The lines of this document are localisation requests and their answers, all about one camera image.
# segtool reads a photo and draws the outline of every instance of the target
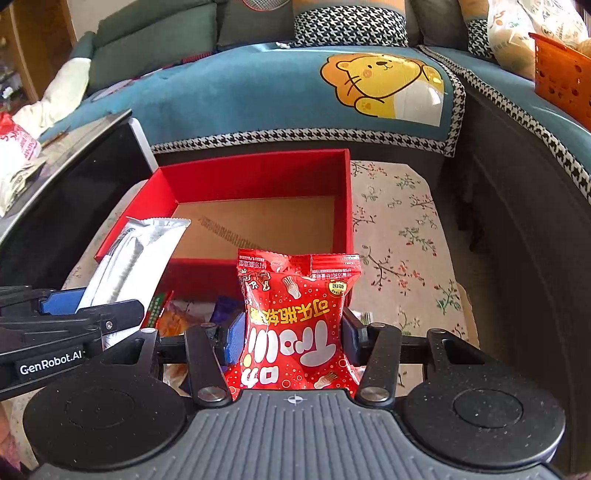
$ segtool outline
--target orange basket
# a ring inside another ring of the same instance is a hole
[[[591,130],[591,59],[543,35],[535,40],[535,92]]]

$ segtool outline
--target yellow chinese characters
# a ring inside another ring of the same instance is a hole
[[[314,299],[308,305],[289,306],[282,309],[258,310],[250,308],[251,323],[256,325],[288,325],[290,323],[305,322],[313,317],[320,317],[330,312],[327,300]]]

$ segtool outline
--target wooden cabinet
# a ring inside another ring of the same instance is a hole
[[[66,0],[15,0],[0,12],[0,110],[40,100],[75,41]]]

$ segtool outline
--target red snack bag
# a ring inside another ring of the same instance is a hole
[[[9,113],[0,113],[0,158],[13,163],[26,162],[38,157],[41,144],[14,123]]]
[[[246,304],[246,342],[226,371],[241,388],[347,388],[358,381],[340,343],[345,295],[361,275],[359,255],[288,255],[238,251]]]

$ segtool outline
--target metal screw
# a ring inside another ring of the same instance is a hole
[[[226,391],[220,387],[203,387],[197,392],[197,396],[203,401],[214,403],[226,398]]]
[[[390,398],[388,390],[382,387],[365,387],[359,392],[361,398],[366,401],[381,402]]]

